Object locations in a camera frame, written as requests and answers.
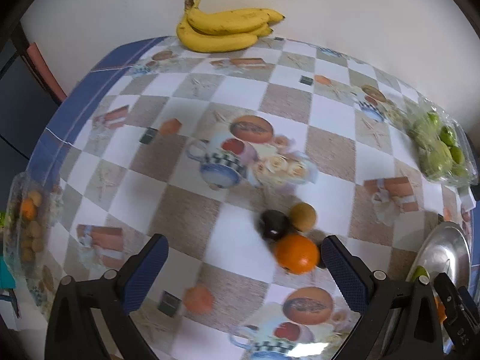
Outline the yellow banana bunch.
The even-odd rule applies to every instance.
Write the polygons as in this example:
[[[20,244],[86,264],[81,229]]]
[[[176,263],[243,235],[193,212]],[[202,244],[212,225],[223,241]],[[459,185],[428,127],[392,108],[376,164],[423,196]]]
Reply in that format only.
[[[272,33],[272,26],[284,20],[268,8],[242,8],[206,13],[201,0],[185,0],[184,15],[176,35],[184,47],[198,53],[224,53],[247,49]]]

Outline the clear box of green fruits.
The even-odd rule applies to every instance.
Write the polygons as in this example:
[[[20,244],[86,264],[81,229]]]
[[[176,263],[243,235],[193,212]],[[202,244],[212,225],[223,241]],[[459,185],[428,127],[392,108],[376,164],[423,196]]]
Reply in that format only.
[[[417,148],[419,169],[430,182],[476,185],[479,170],[463,128],[426,97],[407,106],[406,132]]]

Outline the orange tangerine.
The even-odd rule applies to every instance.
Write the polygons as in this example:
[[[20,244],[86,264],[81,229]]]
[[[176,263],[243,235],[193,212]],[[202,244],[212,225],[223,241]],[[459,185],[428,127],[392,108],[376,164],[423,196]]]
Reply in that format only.
[[[273,254],[277,264],[294,275],[310,272],[320,261],[317,245],[298,233],[290,233],[277,241]]]

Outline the checkered picture tablecloth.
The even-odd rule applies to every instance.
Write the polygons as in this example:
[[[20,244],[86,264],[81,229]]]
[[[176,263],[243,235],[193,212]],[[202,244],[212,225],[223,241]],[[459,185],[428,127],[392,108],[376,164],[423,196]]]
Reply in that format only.
[[[162,359],[244,359],[228,332],[296,289],[332,299],[318,337],[354,317],[328,272],[291,275],[256,230],[266,209],[317,214],[308,237],[337,236],[371,269],[407,275],[443,215],[471,228],[457,191],[429,182],[408,136],[378,119],[371,91],[399,108],[411,86],[334,50],[267,37],[201,55],[173,37],[121,46],[58,108],[28,166],[43,204],[44,250],[27,275],[49,314],[64,275],[97,279],[105,245],[84,227],[116,228],[125,257],[154,233],[168,260],[133,320]]]

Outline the green mango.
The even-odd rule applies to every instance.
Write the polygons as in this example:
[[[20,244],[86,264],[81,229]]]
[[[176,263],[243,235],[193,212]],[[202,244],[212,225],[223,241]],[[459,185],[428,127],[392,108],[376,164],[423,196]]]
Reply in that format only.
[[[430,279],[430,275],[428,271],[425,269],[425,267],[422,267],[421,265],[419,265],[414,269],[409,281],[414,282],[417,278],[421,276],[425,276],[428,280]]]

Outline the clear box of longans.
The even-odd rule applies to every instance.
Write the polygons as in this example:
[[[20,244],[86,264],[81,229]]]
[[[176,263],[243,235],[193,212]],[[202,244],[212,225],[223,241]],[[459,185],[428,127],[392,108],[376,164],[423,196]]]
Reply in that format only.
[[[63,190],[48,189],[26,172],[16,175],[10,186],[3,235],[3,256],[16,275],[30,272],[47,251],[50,230],[63,210]]]

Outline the dark plum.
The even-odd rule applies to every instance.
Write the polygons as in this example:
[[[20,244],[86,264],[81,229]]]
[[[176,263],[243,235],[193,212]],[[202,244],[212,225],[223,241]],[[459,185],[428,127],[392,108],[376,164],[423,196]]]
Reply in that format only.
[[[290,230],[290,219],[281,211],[266,210],[259,217],[259,230],[265,240],[277,242]]]
[[[318,258],[318,262],[317,262],[317,266],[320,268],[320,269],[326,269],[326,261],[325,261],[325,257],[324,257],[324,246],[323,246],[323,243],[322,242],[319,242],[316,244],[316,247],[318,249],[318,253],[319,253],[319,258]]]

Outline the silver metal bowl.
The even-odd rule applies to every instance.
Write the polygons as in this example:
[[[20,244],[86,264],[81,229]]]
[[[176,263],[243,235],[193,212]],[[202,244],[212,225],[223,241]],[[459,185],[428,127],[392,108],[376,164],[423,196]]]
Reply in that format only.
[[[470,286],[471,255],[461,227],[454,222],[436,226],[422,244],[406,278],[410,281],[418,266],[422,266],[433,281],[439,273],[446,273],[458,288]]]

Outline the brown longan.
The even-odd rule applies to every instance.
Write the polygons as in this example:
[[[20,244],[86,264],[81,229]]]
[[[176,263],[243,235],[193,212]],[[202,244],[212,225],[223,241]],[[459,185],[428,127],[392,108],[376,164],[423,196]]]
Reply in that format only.
[[[290,209],[289,221],[297,231],[308,233],[317,222],[317,212],[306,202],[300,202],[293,205]]]

